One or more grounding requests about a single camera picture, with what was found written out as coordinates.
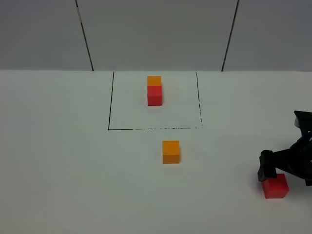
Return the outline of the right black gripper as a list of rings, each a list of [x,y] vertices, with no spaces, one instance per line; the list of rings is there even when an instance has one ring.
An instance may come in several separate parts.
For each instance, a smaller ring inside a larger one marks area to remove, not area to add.
[[[264,150],[261,152],[258,181],[277,178],[276,168],[305,180],[312,185],[312,133],[308,132],[289,149],[282,151]]]

